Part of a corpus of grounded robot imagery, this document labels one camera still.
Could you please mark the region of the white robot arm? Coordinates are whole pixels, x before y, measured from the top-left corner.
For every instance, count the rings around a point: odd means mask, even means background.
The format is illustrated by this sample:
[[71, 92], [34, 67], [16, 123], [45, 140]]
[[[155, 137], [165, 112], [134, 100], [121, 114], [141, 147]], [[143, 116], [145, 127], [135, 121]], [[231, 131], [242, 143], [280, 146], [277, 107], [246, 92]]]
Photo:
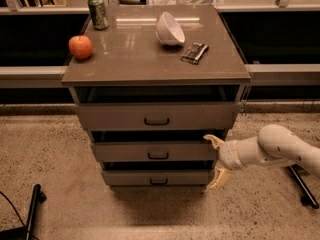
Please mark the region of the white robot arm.
[[214, 179], [208, 189], [222, 187], [234, 170], [249, 165], [284, 167], [298, 164], [316, 178], [320, 178], [320, 149], [300, 139], [289, 129], [270, 124], [262, 127], [255, 137], [223, 141], [206, 134], [217, 151], [218, 163], [214, 168]]

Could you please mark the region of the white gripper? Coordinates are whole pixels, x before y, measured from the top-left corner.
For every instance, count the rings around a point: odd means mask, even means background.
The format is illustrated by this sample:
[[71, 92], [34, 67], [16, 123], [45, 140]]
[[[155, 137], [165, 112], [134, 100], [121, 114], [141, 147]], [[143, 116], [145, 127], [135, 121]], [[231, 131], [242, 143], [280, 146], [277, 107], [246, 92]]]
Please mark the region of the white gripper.
[[212, 134], [206, 134], [203, 138], [210, 141], [215, 150], [219, 150], [219, 161], [224, 166], [215, 167], [214, 178], [207, 186], [209, 190], [218, 189], [225, 185], [229, 180], [232, 174], [231, 170], [240, 170], [245, 167], [239, 156], [238, 141], [233, 140], [224, 142]]

